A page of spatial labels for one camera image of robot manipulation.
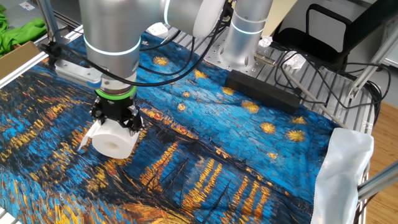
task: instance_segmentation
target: white cylindrical object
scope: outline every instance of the white cylindrical object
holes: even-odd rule
[[[105,156],[125,159],[130,156],[138,135],[139,133],[130,136],[128,128],[122,128],[118,122],[107,119],[93,133],[92,143],[94,148]]]

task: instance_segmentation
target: black cable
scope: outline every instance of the black cable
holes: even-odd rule
[[[362,215],[362,213],[365,211],[366,206],[368,205],[368,203],[374,198],[374,196],[376,196],[376,194],[370,196],[368,198],[368,200],[366,201],[366,203],[363,205],[361,211],[359,211],[357,214],[355,214],[356,218],[354,219],[354,224],[358,222],[359,217]]]
[[[340,101],[340,99],[339,99],[339,97],[336,95],[336,93],[331,89],[330,85],[326,82],[325,78],[324,78],[323,75],[320,73],[319,69],[318,69],[313,63],[311,63],[311,60],[310,60],[306,55],[301,54],[301,56],[303,56],[303,57],[308,61],[308,63],[315,69],[316,73],[317,73],[317,74],[320,76],[320,78],[322,79],[322,82],[325,84],[325,86],[329,89],[330,93],[336,98],[337,102],[338,102],[344,109],[347,109],[347,110],[348,110],[348,109],[353,109],[353,108],[357,108],[357,107],[360,107],[360,106],[368,106],[368,105],[375,105],[375,104],[377,104],[377,103],[381,103],[381,101],[386,97],[386,95],[387,95],[387,93],[388,93],[388,91],[389,91],[389,88],[390,88],[390,85],[391,85],[391,73],[390,73],[389,69],[388,69],[385,65],[376,65],[376,64],[372,64],[372,63],[356,63],[356,62],[345,63],[345,64],[343,64],[343,65],[367,65],[367,66],[383,67],[383,68],[386,69],[386,71],[387,71],[387,73],[388,73],[388,75],[389,75],[389,81],[388,81],[388,84],[387,84],[386,92],[383,94],[383,96],[381,97],[380,100],[375,101],[375,102],[372,102],[372,103],[362,103],[362,104],[358,104],[358,105],[355,105],[355,106],[345,106],[345,105]]]
[[[275,75],[274,75],[274,81],[275,81],[275,83],[276,84],[278,84],[278,85],[280,85],[280,86],[282,86],[282,87],[284,87],[284,88],[288,88],[288,89],[290,89],[290,90],[293,90],[293,92],[302,100],[302,101],[304,101],[304,102],[307,102],[307,103],[315,103],[315,104],[323,104],[323,105],[325,105],[326,103],[324,103],[324,102],[321,102],[321,101],[310,101],[310,100],[306,100],[304,97],[302,97],[301,96],[301,89],[300,88],[295,88],[294,86],[293,86],[293,84],[292,84],[292,82],[290,81],[290,79],[288,78],[288,76],[286,75],[286,73],[285,73],[285,70],[284,70],[284,68],[283,68],[283,64],[284,63],[286,63],[288,60],[290,60],[292,57],[294,57],[294,55],[296,55],[297,53],[294,53],[293,55],[291,55],[288,59],[286,59],[286,60],[284,60],[282,63],[281,63],[281,61],[278,63],[278,65],[277,65],[277,67],[276,67],[276,70],[275,70]],[[278,72],[278,68],[280,67],[280,69],[282,70],[282,73],[283,73],[283,75],[285,76],[285,78],[286,78],[286,80],[287,80],[287,83],[291,86],[286,86],[286,85],[283,85],[283,84],[280,84],[278,81],[277,81],[277,79],[276,79],[276,75],[277,75],[277,72]]]
[[[169,40],[166,40],[163,44],[159,44],[158,46],[155,46],[155,47],[148,47],[148,48],[146,48],[146,49],[139,49],[139,51],[154,50],[154,49],[157,49],[157,48],[159,48],[159,47],[163,47],[163,46],[165,46],[165,45],[171,43],[171,41],[175,40],[175,39],[178,37],[178,35],[180,35],[180,33],[181,33],[181,31],[178,30],[178,31],[172,36],[172,38],[170,38]]]
[[[305,53],[305,52],[303,52],[302,50],[300,50],[300,49],[293,49],[293,48],[289,48],[289,47],[286,47],[286,46],[283,46],[283,45],[280,45],[280,44],[278,44],[277,42],[273,42],[273,43],[271,43],[271,47],[273,47],[273,48],[275,48],[275,49],[277,49],[277,50],[283,50],[283,51],[296,51],[296,52],[299,52],[301,55],[307,55],[307,53]],[[341,69],[344,67],[344,65],[345,64],[343,64],[343,66],[340,68],[340,69],[336,69],[333,65],[330,65],[330,64],[328,64],[328,63],[326,63],[326,62],[324,62],[324,61],[321,61],[321,60],[319,60],[319,59],[317,59],[317,58],[313,58],[313,57],[311,57],[311,61],[313,61],[315,64],[317,64],[317,68],[320,68],[320,67],[325,67],[326,69],[328,69],[328,70],[330,70],[330,71],[332,71],[332,72],[335,72],[336,74],[339,74],[339,75],[341,75],[341,76],[343,76],[343,77],[345,77],[345,78],[348,78],[348,79],[350,79],[350,80],[352,80],[352,81],[355,81],[356,79],[357,79],[357,77],[356,76],[354,76],[354,75],[351,75],[351,73],[354,73],[354,72],[360,72],[360,71],[362,71],[362,69],[360,69],[360,70],[356,70],[356,71],[352,71],[352,72],[344,72],[344,71],[341,71]],[[358,64],[358,65],[366,65],[365,63],[356,63],[356,64]],[[386,67],[386,66],[384,66],[384,65],[376,65],[376,64],[371,64],[372,66],[378,66],[378,67],[383,67],[383,68],[385,68],[386,70],[387,70],[387,72],[389,73],[389,70],[388,70],[388,68]],[[389,86],[390,86],[390,84],[391,84],[391,81],[390,81],[390,78],[391,78],[391,74],[389,73],[389,83],[387,84],[387,87],[389,88]],[[386,93],[388,92],[388,89],[386,90],[386,92],[385,92],[385,94],[384,94],[384,96],[383,96],[383,94],[381,93],[381,91],[380,91],[380,89],[378,88],[378,86],[376,85],[376,84],[372,84],[372,82],[370,82],[370,81],[367,81],[366,83],[365,83],[365,85],[364,85],[364,88],[369,92],[369,94],[371,95],[371,97],[372,97],[372,103],[370,103],[369,105],[373,105],[374,106],[374,110],[375,110],[375,117],[374,117],[374,123],[373,123],[373,125],[375,125],[376,124],[376,121],[377,121],[377,119],[378,119],[378,115],[379,115],[379,113],[380,113],[380,109],[381,109],[381,101],[385,98],[385,96],[386,96]]]
[[[218,30],[219,30],[219,28],[220,28],[220,25],[221,25],[221,22],[222,22],[222,18],[223,18],[223,13],[221,13],[220,19],[219,19],[219,21],[217,22],[217,25],[216,25],[216,31],[217,31],[217,32],[218,32]],[[93,68],[97,69],[98,71],[102,72],[103,74],[105,74],[105,75],[109,76],[110,78],[113,78],[113,79],[115,79],[115,80],[117,80],[117,81],[119,81],[119,82],[122,82],[122,83],[125,83],[125,84],[128,84],[128,85],[141,86],[141,87],[155,87],[155,86],[161,86],[161,85],[166,85],[166,84],[169,84],[169,83],[176,82],[176,81],[178,81],[178,80],[180,80],[180,79],[186,77],[187,75],[189,75],[195,68],[197,68],[197,66],[198,66],[198,65],[201,63],[201,61],[205,58],[206,54],[208,53],[208,51],[209,51],[210,48],[211,48],[211,45],[214,43],[214,41],[215,41],[215,39],[216,39],[215,37],[216,37],[216,36],[214,35],[214,36],[211,38],[210,43],[208,44],[208,46],[207,46],[206,50],[204,51],[204,53],[201,55],[201,57],[199,58],[199,60],[198,60],[188,71],[186,71],[184,74],[182,74],[182,75],[180,75],[180,76],[178,76],[178,77],[176,77],[176,78],[173,78],[173,79],[171,79],[171,80],[167,80],[167,81],[164,81],[164,82],[158,82],[158,83],[138,83],[138,82],[132,82],[132,81],[126,80],[126,79],[124,79],[124,78],[121,78],[121,77],[119,77],[119,76],[117,76],[117,75],[115,75],[115,74],[113,74],[113,73],[111,73],[111,72],[109,72],[109,71],[103,69],[102,67],[100,67],[99,65],[95,64],[95,63],[92,62],[91,60],[88,60],[86,57],[84,57],[84,56],[80,55],[79,53],[75,52],[74,50],[72,50],[69,46],[63,45],[63,44],[60,44],[59,46],[61,46],[61,47],[64,48],[65,50],[67,50],[67,51],[73,53],[73,54],[76,55],[78,58],[84,60],[86,63],[88,63],[89,65],[91,65]]]
[[[156,71],[153,71],[153,70],[151,70],[151,69],[149,69],[149,68],[146,68],[146,67],[144,67],[144,66],[142,66],[142,65],[138,65],[138,67],[144,69],[144,70],[147,71],[147,72],[151,72],[151,73],[156,74],[156,75],[173,76],[173,75],[179,74],[180,72],[184,71],[184,70],[188,67],[189,63],[191,62],[191,60],[192,60],[192,58],[193,58],[193,52],[194,52],[194,51],[195,51],[195,38],[192,37],[191,53],[190,53],[190,55],[189,55],[188,61],[186,62],[186,64],[184,65],[184,67],[182,67],[180,70],[178,70],[178,71],[176,71],[176,72],[173,72],[173,73],[170,73],[170,74],[162,73],[162,72],[156,72]]]

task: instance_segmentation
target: metal rod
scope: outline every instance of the metal rod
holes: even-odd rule
[[[381,45],[380,49],[374,55],[370,63],[381,65],[386,57],[394,50],[394,47],[398,45],[398,27],[394,29],[390,37]],[[370,79],[373,73],[376,71],[376,66],[367,66],[362,74],[351,84],[348,92],[348,97],[354,99],[359,93],[365,83]]]
[[[276,64],[276,61],[274,59],[269,58],[269,57],[267,57],[263,54],[260,54],[258,52],[254,53],[254,59],[257,62],[261,62],[261,63],[267,64],[270,66],[275,66],[275,64]]]
[[[293,81],[307,96],[309,96],[313,101],[319,101],[315,96],[313,96],[299,81],[297,81],[289,72],[286,72],[288,78]],[[337,119],[325,106],[318,104],[318,106],[340,127],[348,129],[345,124],[343,124],[339,119]]]
[[[37,0],[37,5],[42,12],[45,25],[47,26],[47,35],[49,39],[55,38],[55,41],[64,43],[65,39],[61,36],[58,31],[57,20],[55,19],[54,12],[51,7],[50,0]]]
[[[398,182],[398,161],[378,172],[358,187],[358,200],[363,201]]]

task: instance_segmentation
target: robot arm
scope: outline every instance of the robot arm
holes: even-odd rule
[[[206,37],[222,12],[224,0],[80,0],[88,59],[112,74],[134,82],[139,64],[142,33],[156,22],[165,22],[195,37]],[[134,105],[136,86],[122,83],[94,68],[65,60],[55,62],[58,75],[96,90],[91,115],[97,122],[87,138],[105,156],[124,159],[132,149],[143,123]],[[103,150],[106,146],[112,154]]]
[[[135,81],[142,33],[165,22],[195,37],[215,26],[223,0],[80,0],[88,58],[113,74]],[[103,77],[101,91],[119,95],[132,86]]]

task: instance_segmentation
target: black chair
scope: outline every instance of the black chair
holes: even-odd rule
[[[337,52],[328,44],[312,37],[309,32],[310,11],[318,11],[332,19],[346,25],[343,50]],[[398,13],[398,0],[378,0],[364,11],[354,22],[326,9],[318,4],[312,4],[307,10],[306,32],[294,28],[286,28],[275,34],[274,42],[293,49],[300,49],[332,66],[336,69],[344,69],[348,54],[362,40],[380,25],[393,18]]]

